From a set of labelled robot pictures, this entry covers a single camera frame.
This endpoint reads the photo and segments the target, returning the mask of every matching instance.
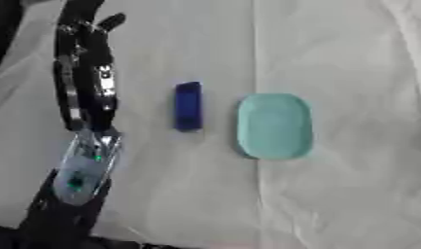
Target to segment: white fabric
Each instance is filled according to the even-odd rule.
[[[0,224],[14,226],[72,134],[54,100],[54,21],[30,8],[0,73]],[[204,248],[421,249],[421,0],[111,0],[126,135],[96,232]],[[205,129],[171,127],[204,85]],[[251,160],[235,110],[254,92],[312,109],[299,160]]]

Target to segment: blue block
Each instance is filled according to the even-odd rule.
[[[201,83],[190,82],[175,88],[174,125],[180,131],[202,129]]]

